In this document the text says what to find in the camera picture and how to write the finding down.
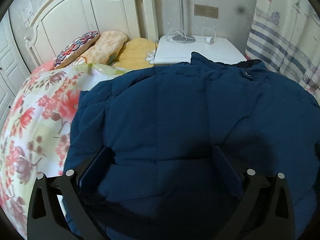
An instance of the floral comforter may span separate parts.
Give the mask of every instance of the floral comforter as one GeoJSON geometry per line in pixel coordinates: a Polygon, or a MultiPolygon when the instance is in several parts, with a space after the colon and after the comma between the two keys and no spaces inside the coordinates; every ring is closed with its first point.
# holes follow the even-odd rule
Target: floral comforter
{"type": "Polygon", "coordinates": [[[25,239],[36,176],[62,175],[80,91],[123,73],[77,65],[31,75],[21,87],[0,133],[0,205],[25,239]]]}

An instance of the white wall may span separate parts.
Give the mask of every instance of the white wall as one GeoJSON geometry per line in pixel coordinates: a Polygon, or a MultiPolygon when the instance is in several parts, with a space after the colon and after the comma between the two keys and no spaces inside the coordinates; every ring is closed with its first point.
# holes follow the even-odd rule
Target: white wall
{"type": "MultiPolygon", "coordinates": [[[[34,68],[31,58],[24,45],[23,38],[32,38],[31,29],[25,30],[21,10],[30,0],[15,0],[10,6],[10,19],[12,30],[19,50],[32,70],[34,68]]],[[[46,0],[31,0],[36,12],[46,0]]],[[[189,34],[201,35],[203,27],[214,28],[218,37],[228,38],[242,53],[244,53],[249,36],[256,0],[184,0],[185,27],[189,34]],[[210,19],[194,16],[194,4],[219,7],[219,19],[210,19]]],[[[179,0],[156,0],[156,11],[159,35],[180,24],[179,0]]]]}

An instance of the white cabinet door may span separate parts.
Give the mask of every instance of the white cabinet door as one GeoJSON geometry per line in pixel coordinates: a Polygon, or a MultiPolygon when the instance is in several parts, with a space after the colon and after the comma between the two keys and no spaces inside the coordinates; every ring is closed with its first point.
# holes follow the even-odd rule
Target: white cabinet door
{"type": "Polygon", "coordinates": [[[0,131],[2,130],[2,126],[7,118],[13,101],[14,95],[0,76],[0,131]]]}
{"type": "Polygon", "coordinates": [[[8,11],[0,22],[0,74],[14,95],[30,75],[14,41],[8,11]]]}

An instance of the blue jacket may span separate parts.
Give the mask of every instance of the blue jacket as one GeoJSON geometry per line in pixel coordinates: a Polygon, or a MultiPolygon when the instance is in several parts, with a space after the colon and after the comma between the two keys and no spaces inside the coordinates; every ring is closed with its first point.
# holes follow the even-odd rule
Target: blue jacket
{"type": "Polygon", "coordinates": [[[215,145],[261,175],[285,174],[296,238],[316,211],[319,105],[259,60],[226,66],[194,52],[190,64],[100,82],[81,92],[70,140],[65,171],[103,146],[114,152],[86,198],[112,240],[212,237],[238,203],[213,164],[215,145]]]}

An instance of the wooden headboard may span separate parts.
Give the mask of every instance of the wooden headboard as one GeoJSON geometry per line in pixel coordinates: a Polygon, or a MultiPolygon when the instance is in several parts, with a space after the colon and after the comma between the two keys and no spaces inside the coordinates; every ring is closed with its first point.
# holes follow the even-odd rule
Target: wooden headboard
{"type": "Polygon", "coordinates": [[[136,0],[48,0],[36,13],[30,27],[33,38],[25,37],[27,50],[36,66],[56,57],[74,39],[88,31],[121,31],[130,39],[157,41],[158,28],[154,0],[143,1],[143,17],[138,17],[136,0]]]}

